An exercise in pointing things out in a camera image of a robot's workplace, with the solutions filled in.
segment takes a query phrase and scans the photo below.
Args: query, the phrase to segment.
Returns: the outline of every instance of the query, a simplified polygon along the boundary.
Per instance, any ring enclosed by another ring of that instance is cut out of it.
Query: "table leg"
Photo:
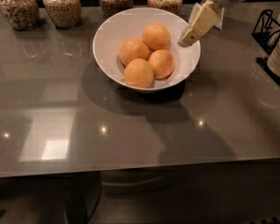
[[[101,186],[100,172],[72,174],[63,179],[65,223],[89,222],[99,201]]]

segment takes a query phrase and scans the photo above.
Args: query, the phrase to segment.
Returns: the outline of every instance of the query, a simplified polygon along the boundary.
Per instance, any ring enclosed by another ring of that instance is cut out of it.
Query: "bowl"
[[[143,27],[152,22],[161,23],[171,34],[168,50],[175,56],[175,70],[167,78],[154,79],[150,88],[136,88],[124,82],[124,66],[119,59],[119,48],[128,38],[140,38]],[[157,8],[139,7],[122,11],[104,21],[98,28],[92,44],[94,58],[103,72],[121,86],[139,92],[155,92],[170,88],[187,78],[200,59],[199,41],[187,48],[177,44],[187,25],[175,14]]]

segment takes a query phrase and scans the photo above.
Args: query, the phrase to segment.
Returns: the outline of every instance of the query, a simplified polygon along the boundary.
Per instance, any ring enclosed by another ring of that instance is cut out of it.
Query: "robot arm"
[[[189,25],[181,34],[178,45],[188,47],[205,35],[216,23],[224,7],[234,7],[245,0],[206,0],[196,5],[189,18]]]

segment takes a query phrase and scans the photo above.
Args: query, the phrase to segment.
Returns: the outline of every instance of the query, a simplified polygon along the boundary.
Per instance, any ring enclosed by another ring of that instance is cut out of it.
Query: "glossy tabletop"
[[[28,32],[0,15],[0,176],[280,158],[280,87],[256,63],[267,55],[251,36],[265,8],[280,3],[226,10],[194,73],[151,94],[96,64],[99,7],[84,7],[73,30],[57,30],[44,9]]]

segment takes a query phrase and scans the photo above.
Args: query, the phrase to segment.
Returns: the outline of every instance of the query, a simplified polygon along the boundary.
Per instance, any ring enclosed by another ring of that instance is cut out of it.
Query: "floor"
[[[280,223],[280,163],[198,164],[101,175],[102,192],[90,224]],[[10,223],[65,223],[63,180],[54,175],[0,179],[0,224]]]

